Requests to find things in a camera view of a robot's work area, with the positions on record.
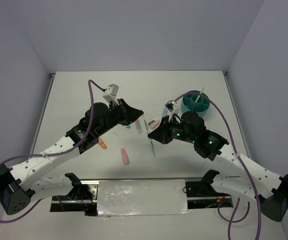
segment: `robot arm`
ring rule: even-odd
[[[159,127],[148,134],[148,137],[162,144],[169,144],[173,139],[193,144],[195,151],[202,158],[210,159],[244,180],[235,180],[220,175],[218,171],[210,170],[202,182],[209,184],[218,193],[227,193],[252,202],[255,201],[254,190],[238,159],[240,157],[258,190],[262,213],[277,222],[283,219],[288,209],[288,175],[282,177],[247,156],[236,154],[225,138],[205,127],[203,118],[197,113],[191,111],[183,113],[180,122],[171,116],[163,117]]]
[[[86,134],[91,111],[85,113],[79,123],[69,130],[58,142],[41,152],[42,157],[33,157],[20,164],[7,168],[0,166],[0,203],[8,215],[22,211],[31,201],[56,195],[69,195],[74,198],[84,192],[91,198],[88,186],[73,174],[57,178],[41,179],[46,173],[64,162],[84,153],[99,142],[99,137],[118,124],[126,126],[135,122],[143,111],[130,107],[123,99],[116,99],[118,86],[110,85],[103,97],[109,106],[102,102],[92,108],[94,116],[88,135],[79,147],[57,156],[51,154],[65,152],[75,146]]]

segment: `gray wall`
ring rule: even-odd
[[[31,43],[0,0],[0,162],[29,153],[48,82]]]
[[[252,157],[288,174],[288,1],[264,1],[228,81]],[[288,212],[282,224],[288,239]]]
[[[48,72],[228,70],[263,0],[7,0]]]

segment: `teal cup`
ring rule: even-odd
[[[189,91],[190,93],[200,93],[200,91],[192,90]],[[200,117],[203,117],[206,112],[208,111],[210,107],[210,102],[203,98],[202,96],[205,96],[208,98],[208,96],[205,93],[202,93],[202,96],[199,97],[198,101],[195,102],[196,98],[199,95],[196,94],[189,94],[183,97],[182,103],[180,105],[180,109],[182,113],[186,113],[188,111],[197,113]]]

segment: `pink object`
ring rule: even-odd
[[[154,129],[154,128],[156,128],[156,127],[158,126],[159,122],[160,122],[160,120],[156,120],[156,121],[153,122],[149,127],[150,127],[151,129]]]
[[[126,153],[125,148],[121,148],[121,149],[120,149],[120,152],[122,153],[123,163],[124,163],[125,165],[129,164],[129,163],[130,163],[130,160],[129,160],[128,154]]]

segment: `white cable tie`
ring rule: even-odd
[[[50,157],[48,156],[48,154],[47,154],[46,152],[44,152],[44,151],[42,152],[42,157],[43,157],[44,159],[47,159],[50,163],[52,163]]]
[[[237,151],[237,153],[235,153],[235,156],[236,156],[236,158],[235,158],[235,159],[238,159],[238,158],[241,156],[241,153],[240,153],[240,151]]]

